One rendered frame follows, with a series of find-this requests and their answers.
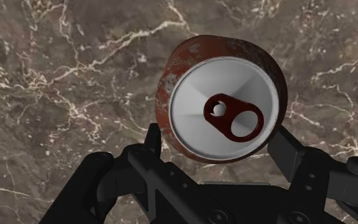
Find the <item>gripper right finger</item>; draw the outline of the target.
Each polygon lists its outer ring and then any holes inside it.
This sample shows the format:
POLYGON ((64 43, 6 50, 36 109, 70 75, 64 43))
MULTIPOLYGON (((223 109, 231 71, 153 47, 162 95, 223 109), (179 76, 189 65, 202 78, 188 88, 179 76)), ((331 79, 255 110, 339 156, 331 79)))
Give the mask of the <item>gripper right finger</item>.
POLYGON ((290 183, 277 224, 344 224, 325 212, 326 199, 358 222, 358 156, 339 162, 302 145, 285 127, 268 143, 268 153, 290 183))

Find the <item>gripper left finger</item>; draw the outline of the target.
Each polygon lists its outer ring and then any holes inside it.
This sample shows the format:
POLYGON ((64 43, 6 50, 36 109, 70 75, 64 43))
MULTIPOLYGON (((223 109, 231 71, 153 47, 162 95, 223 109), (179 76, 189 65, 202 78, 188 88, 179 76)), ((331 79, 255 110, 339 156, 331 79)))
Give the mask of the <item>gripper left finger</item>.
POLYGON ((142 144, 118 158, 87 155, 39 224, 104 224, 118 197, 132 194, 149 224, 228 224, 228 211, 171 162, 163 162, 161 132, 149 125, 142 144))

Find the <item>red drink can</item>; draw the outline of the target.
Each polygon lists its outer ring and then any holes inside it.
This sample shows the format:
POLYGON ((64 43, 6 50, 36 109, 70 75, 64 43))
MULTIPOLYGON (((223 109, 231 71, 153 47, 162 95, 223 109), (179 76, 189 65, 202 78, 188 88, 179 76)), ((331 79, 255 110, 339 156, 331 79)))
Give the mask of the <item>red drink can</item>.
POLYGON ((171 53, 155 95, 166 141, 184 156, 226 164, 263 148, 287 109, 284 74, 264 49, 223 36, 199 35, 171 53))

